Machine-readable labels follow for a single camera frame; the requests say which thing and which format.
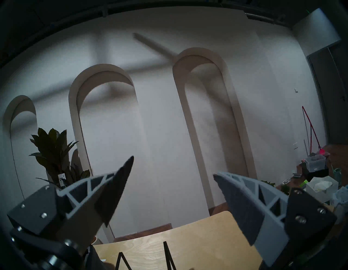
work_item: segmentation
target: cluttered table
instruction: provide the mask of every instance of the cluttered table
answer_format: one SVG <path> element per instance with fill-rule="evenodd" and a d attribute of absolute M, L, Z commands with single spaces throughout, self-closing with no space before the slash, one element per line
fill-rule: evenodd
<path fill-rule="evenodd" d="M 150 236 L 94 246 L 106 269 L 115 269 L 119 252 L 130 267 L 166 270 L 166 241 L 176 269 L 259 269 L 262 258 L 250 246 L 228 211 Z M 127 269 L 120 263 L 119 269 Z"/>
<path fill-rule="evenodd" d="M 334 178 L 334 172 L 332 168 L 342 169 L 342 186 L 348 185 L 347 169 L 348 169 L 348 145 L 326 145 L 323 149 L 330 153 L 327 157 L 327 167 L 329 169 L 329 176 Z M 297 167 L 297 173 L 301 174 L 300 178 L 291 178 L 291 181 L 287 184 L 290 188 L 300 187 L 305 181 L 305 176 L 302 174 L 302 166 L 299 164 Z"/>

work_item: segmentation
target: potted plant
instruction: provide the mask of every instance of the potted plant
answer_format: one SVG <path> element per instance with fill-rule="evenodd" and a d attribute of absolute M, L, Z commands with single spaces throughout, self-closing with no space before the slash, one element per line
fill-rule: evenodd
<path fill-rule="evenodd" d="M 38 128 L 38 135 L 32 135 L 30 141 L 35 144 L 39 152 L 30 156 L 35 156 L 37 162 L 44 166 L 52 181 L 42 179 L 64 188 L 74 182 L 90 176 L 89 170 L 80 173 L 78 166 L 75 164 L 70 166 L 69 151 L 77 142 L 67 144 L 66 130 L 59 133 L 55 129 L 51 129 L 47 134 L 42 128 Z"/>

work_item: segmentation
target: wooden table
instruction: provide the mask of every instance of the wooden table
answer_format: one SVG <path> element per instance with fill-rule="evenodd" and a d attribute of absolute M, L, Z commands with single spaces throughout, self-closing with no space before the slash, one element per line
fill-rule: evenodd
<path fill-rule="evenodd" d="M 164 241 L 177 270 L 257 270 L 262 262 L 228 211 L 169 231 L 94 248 L 100 259 L 106 259 L 107 269 L 115 269 L 118 253 L 123 252 L 132 270 L 167 270 Z M 127 269 L 122 259 L 119 269 Z"/>

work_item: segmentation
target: screw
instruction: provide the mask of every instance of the screw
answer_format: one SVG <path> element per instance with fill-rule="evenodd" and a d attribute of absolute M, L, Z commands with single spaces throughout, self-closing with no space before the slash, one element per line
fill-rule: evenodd
<path fill-rule="evenodd" d="M 318 208 L 318 212 L 319 212 L 320 214 L 325 214 L 325 213 L 326 213 L 325 209 L 322 208 L 322 207 L 319 207 L 319 208 Z"/>
<path fill-rule="evenodd" d="M 307 222 L 306 218 L 303 217 L 303 216 L 296 216 L 295 217 L 295 220 L 298 222 L 298 223 L 301 223 L 301 224 L 305 224 Z"/>

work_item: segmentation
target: white wall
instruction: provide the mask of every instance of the white wall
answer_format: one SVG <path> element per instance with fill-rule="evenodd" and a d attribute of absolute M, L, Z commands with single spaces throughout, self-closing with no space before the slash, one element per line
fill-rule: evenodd
<path fill-rule="evenodd" d="M 133 33 L 156 42 L 161 53 L 135 40 Z M 290 112 L 283 106 L 285 95 L 263 44 L 240 10 L 144 9 L 62 30 L 2 68 L 0 115 L 14 98 L 26 95 L 35 105 L 38 126 L 45 130 L 54 127 L 60 132 L 67 129 L 68 141 L 72 141 L 69 110 L 72 82 L 96 64 L 110 63 L 122 68 L 135 88 L 156 174 L 154 181 L 165 200 L 169 221 L 173 227 L 196 221 L 209 214 L 173 78 L 173 59 L 190 48 L 195 48 L 191 50 L 196 52 L 193 54 L 206 48 L 221 57 L 219 63 L 224 70 L 219 68 L 224 79 L 230 78 L 225 84 L 249 175 L 277 183 L 286 179 L 296 165 Z M 20 203 L 22 197 L 19 186 L 13 183 L 13 159 L 7 150 L 4 125 L 0 134 L 5 153 L 0 157 L 1 200 L 5 206 L 1 221 L 9 230 L 5 213 Z"/>
<path fill-rule="evenodd" d="M 295 24 L 293 33 L 305 56 L 309 56 L 341 39 L 320 8 Z"/>
<path fill-rule="evenodd" d="M 38 151 L 37 147 L 29 140 L 32 138 L 32 134 L 38 134 L 35 108 L 30 99 L 25 99 L 18 104 L 13 113 L 10 132 L 18 181 L 24 198 L 27 198 L 48 184 L 44 180 L 35 179 L 36 177 L 47 179 L 46 170 L 37 163 L 34 156 L 29 156 Z"/>
<path fill-rule="evenodd" d="M 95 176 L 118 170 L 134 156 L 127 185 L 110 221 L 114 236 L 167 224 L 168 215 L 148 162 L 149 147 L 131 82 L 119 73 L 99 72 L 81 86 L 78 107 L 80 103 L 82 132 Z"/>
<path fill-rule="evenodd" d="M 294 132 L 294 143 L 297 143 L 294 148 L 298 147 L 294 150 L 296 162 L 299 164 L 307 157 L 303 140 L 306 140 L 307 149 L 309 148 L 302 106 L 312 121 L 321 146 L 326 145 L 324 116 L 310 67 L 299 43 L 288 28 L 265 22 L 252 20 L 250 22 L 263 44 L 280 90 L 285 97 Z M 317 150 L 317 142 L 313 138 L 312 151 Z"/>
<path fill-rule="evenodd" d="M 219 68 L 191 55 L 173 67 L 176 87 L 195 152 L 208 208 L 226 200 L 213 174 L 248 176 L 236 120 Z"/>

